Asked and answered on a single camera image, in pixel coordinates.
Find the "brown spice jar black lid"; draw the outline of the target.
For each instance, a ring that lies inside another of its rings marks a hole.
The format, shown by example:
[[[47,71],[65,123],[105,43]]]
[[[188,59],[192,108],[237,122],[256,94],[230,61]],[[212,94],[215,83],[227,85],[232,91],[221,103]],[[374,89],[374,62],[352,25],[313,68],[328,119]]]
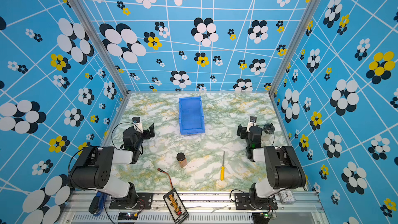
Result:
[[[179,152],[179,153],[176,155],[176,159],[177,159],[177,161],[178,161],[178,163],[179,163],[179,166],[180,166],[181,168],[185,167],[185,166],[188,164],[187,158],[186,158],[186,156],[185,156],[185,154],[184,154],[183,152]]]

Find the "aluminium corner post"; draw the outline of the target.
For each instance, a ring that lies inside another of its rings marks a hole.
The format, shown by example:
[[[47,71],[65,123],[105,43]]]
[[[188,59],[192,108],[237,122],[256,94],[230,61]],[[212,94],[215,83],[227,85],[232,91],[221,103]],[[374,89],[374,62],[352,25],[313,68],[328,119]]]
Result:
[[[113,77],[121,93],[123,94],[124,97],[128,96],[129,91],[125,83],[123,82],[121,76],[116,71],[115,65],[111,57],[109,56],[106,48],[104,47],[99,35],[97,34],[96,29],[94,28],[94,25],[92,24],[89,15],[87,13],[87,10],[84,8],[82,2],[80,0],[68,0],[68,1],[70,2],[72,9],[74,10],[74,13],[76,14],[80,23],[83,25],[89,38],[92,40],[93,45],[97,50],[99,57],[103,60],[104,65],[106,66],[109,73]]]
[[[269,97],[272,99],[273,94],[276,92],[278,89],[278,85],[282,81],[282,78],[284,76],[285,70],[287,66],[289,65],[291,59],[294,56],[294,52],[297,50],[298,45],[300,44],[300,41],[302,40],[304,36],[304,32],[306,27],[308,26],[309,22],[312,20],[312,17],[318,8],[321,0],[310,0],[308,3],[303,16],[294,32],[294,35],[291,39],[291,42],[288,46],[287,54],[284,56],[282,59],[282,62],[278,68],[278,71],[276,73],[276,76],[274,77],[274,80],[272,82],[272,86],[269,92]]]

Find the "clear jar black lid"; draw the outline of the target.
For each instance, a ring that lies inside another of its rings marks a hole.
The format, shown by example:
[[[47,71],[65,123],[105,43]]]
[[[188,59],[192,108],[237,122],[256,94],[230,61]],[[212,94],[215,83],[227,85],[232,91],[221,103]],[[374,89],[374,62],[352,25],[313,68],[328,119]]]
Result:
[[[267,146],[273,146],[275,143],[275,126],[267,123],[263,126],[261,142]]]

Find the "left aluminium corner post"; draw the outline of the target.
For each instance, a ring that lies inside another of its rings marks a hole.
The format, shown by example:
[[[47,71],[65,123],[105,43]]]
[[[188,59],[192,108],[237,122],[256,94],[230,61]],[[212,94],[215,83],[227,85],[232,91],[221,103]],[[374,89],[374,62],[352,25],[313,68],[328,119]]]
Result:
[[[70,2],[72,9],[74,10],[74,13],[76,14],[80,23],[83,25],[89,38],[92,40],[93,45],[97,50],[99,57],[103,60],[104,65],[106,66],[109,73],[113,77],[121,93],[123,94],[124,97],[128,96],[129,91],[125,83],[123,82],[121,76],[116,71],[115,65],[111,57],[109,56],[106,48],[104,47],[99,35],[97,34],[96,29],[94,28],[94,25],[92,24],[89,15],[87,13],[87,10],[84,8],[82,2],[80,0],[68,0],[68,1]]]

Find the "small circuit board left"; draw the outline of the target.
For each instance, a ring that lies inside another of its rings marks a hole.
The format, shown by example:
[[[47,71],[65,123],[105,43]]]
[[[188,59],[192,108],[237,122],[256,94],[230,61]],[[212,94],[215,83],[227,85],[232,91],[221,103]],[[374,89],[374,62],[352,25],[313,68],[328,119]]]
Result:
[[[118,215],[118,221],[136,221],[138,219],[137,213],[122,213],[120,212]]]

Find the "blue black clamp tool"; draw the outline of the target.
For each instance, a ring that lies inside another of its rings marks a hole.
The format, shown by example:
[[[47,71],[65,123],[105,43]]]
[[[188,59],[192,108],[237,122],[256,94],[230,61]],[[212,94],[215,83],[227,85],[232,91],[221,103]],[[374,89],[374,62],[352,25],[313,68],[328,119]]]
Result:
[[[95,197],[93,198],[90,206],[89,206],[89,213],[93,216],[99,216],[104,209],[105,202],[106,202],[107,194],[102,192],[97,192]]]

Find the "aluminium front rail frame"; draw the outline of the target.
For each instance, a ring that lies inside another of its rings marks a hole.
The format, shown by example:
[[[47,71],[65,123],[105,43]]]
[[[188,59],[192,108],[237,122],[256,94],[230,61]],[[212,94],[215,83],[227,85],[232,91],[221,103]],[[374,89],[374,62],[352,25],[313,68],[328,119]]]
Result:
[[[122,213],[134,210],[118,210],[109,207],[99,216],[89,213],[89,205],[94,193],[74,193],[62,213],[60,224],[172,224],[171,214],[163,200],[164,191],[154,192],[151,209],[145,209],[136,221],[118,221]],[[295,202],[283,204],[276,197],[278,210],[237,210],[233,203],[233,193],[228,191],[179,191],[189,217],[185,224],[253,224],[252,213],[267,213],[269,224],[327,224],[329,223],[318,195],[309,191],[294,192]]]

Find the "blue plastic bin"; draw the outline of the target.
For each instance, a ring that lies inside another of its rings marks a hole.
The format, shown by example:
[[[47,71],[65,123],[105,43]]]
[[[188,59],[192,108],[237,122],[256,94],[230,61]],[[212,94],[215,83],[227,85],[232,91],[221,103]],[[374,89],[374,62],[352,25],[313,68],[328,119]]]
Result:
[[[200,96],[182,97],[179,98],[178,105],[180,134],[205,133],[202,98]]]

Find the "small white alarm clock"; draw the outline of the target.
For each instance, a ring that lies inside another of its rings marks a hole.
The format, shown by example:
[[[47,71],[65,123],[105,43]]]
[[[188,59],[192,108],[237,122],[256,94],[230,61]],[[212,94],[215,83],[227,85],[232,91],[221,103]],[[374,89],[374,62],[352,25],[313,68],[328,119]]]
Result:
[[[293,204],[295,202],[295,197],[291,190],[280,191],[279,197],[283,204]]]

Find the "yellow handled screwdriver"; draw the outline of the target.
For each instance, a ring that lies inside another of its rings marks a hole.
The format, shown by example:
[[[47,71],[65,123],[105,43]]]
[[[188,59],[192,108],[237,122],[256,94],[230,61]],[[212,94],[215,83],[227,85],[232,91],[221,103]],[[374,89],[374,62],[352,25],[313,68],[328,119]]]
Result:
[[[221,172],[220,172],[220,180],[224,180],[224,174],[225,174],[225,155],[226,152],[223,151],[223,156],[222,156],[222,166],[221,166]]]

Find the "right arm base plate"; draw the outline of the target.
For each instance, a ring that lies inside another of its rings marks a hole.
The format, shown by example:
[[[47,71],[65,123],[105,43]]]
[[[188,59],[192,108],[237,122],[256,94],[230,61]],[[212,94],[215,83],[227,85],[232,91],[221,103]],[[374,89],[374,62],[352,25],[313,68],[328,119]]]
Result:
[[[249,193],[238,192],[233,194],[232,200],[237,210],[261,210],[266,212],[278,210],[275,197],[263,199]]]

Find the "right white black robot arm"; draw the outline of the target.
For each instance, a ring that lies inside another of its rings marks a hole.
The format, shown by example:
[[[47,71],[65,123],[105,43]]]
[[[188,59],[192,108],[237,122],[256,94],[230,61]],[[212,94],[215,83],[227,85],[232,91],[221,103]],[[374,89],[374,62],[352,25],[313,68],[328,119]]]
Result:
[[[251,162],[263,162],[266,179],[252,184],[249,189],[251,207],[276,209],[275,195],[287,190],[303,188],[304,170],[291,146],[274,146],[275,127],[272,123],[244,127],[238,125],[237,136],[246,141],[246,157]]]

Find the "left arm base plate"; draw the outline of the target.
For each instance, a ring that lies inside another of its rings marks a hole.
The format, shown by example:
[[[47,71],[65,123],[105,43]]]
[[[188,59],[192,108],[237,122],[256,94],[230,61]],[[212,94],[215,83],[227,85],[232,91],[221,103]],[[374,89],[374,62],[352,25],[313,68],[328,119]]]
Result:
[[[138,192],[132,197],[112,198],[109,208],[118,210],[151,209],[153,193]]]

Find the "right aluminium corner post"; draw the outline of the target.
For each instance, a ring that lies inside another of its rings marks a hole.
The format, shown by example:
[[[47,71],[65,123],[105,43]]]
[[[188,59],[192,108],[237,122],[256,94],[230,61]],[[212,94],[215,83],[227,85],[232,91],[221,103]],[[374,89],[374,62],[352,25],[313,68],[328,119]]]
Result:
[[[278,71],[276,73],[276,76],[274,77],[274,80],[272,82],[272,86],[269,92],[269,97],[272,99],[273,94],[276,92],[278,89],[278,85],[282,81],[282,78],[284,76],[285,70],[287,66],[289,65],[291,59],[294,56],[294,52],[297,50],[298,45],[300,44],[300,41],[302,40],[304,36],[304,32],[306,27],[308,26],[309,22],[312,20],[312,17],[318,8],[321,0],[310,0],[308,3],[303,16],[294,32],[294,35],[291,39],[291,42],[288,46],[287,54],[284,56],[282,59],[282,62],[278,68]]]

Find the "small circuit board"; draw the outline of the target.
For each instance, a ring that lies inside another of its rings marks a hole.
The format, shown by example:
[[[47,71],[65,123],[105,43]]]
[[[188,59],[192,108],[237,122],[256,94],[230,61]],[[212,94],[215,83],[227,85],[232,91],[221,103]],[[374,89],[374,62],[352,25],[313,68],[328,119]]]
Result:
[[[137,213],[122,213],[120,212],[118,215],[118,221],[136,221],[138,219]]]
[[[254,224],[268,224],[270,215],[267,213],[252,213],[252,220]]]

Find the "small circuit board right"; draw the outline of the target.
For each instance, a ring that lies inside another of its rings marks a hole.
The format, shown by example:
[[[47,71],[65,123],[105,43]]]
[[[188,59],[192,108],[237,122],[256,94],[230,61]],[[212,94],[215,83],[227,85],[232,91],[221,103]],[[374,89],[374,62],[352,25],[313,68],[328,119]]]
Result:
[[[252,220],[254,224],[268,224],[270,215],[267,213],[252,213]]]

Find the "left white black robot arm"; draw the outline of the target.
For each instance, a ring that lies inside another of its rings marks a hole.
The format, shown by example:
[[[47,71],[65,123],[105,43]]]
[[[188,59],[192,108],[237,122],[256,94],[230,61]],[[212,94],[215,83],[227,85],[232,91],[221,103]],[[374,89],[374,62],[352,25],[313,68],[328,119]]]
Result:
[[[147,130],[132,126],[123,132],[123,146],[84,147],[73,167],[68,167],[68,185],[80,190],[96,190],[109,195],[112,209],[145,208],[149,204],[141,199],[133,183],[112,175],[114,165],[136,164],[143,154],[143,141],[155,137],[154,124]]]

